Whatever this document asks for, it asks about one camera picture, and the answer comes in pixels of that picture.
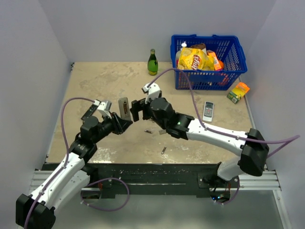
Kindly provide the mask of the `white air conditioner remote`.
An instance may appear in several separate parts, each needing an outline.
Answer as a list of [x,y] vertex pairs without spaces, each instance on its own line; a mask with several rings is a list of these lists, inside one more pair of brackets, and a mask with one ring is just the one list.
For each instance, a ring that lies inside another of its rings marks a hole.
[[129,101],[127,97],[122,97],[118,99],[119,111],[120,116],[124,120],[131,121],[131,113],[129,109]]

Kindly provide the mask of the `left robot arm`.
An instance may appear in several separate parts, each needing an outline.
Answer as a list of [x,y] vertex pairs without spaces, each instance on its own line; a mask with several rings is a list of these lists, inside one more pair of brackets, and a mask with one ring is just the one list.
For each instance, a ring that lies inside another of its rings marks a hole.
[[16,223],[25,229],[50,229],[59,210],[85,186],[94,187],[99,176],[87,162],[97,151],[97,143],[110,133],[120,135],[132,124],[115,112],[99,122],[95,116],[84,119],[68,154],[52,174],[29,195],[16,201]]

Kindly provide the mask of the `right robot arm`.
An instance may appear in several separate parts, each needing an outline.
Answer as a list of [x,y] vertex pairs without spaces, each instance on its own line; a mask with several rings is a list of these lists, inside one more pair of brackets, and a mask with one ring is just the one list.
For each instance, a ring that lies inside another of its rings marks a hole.
[[163,97],[154,100],[132,101],[130,109],[133,120],[153,120],[162,130],[174,138],[209,143],[236,155],[235,158],[220,162],[216,169],[204,177],[205,182],[224,187],[232,178],[243,173],[260,177],[264,171],[269,146],[259,131],[232,131],[204,124],[200,119],[176,112]]

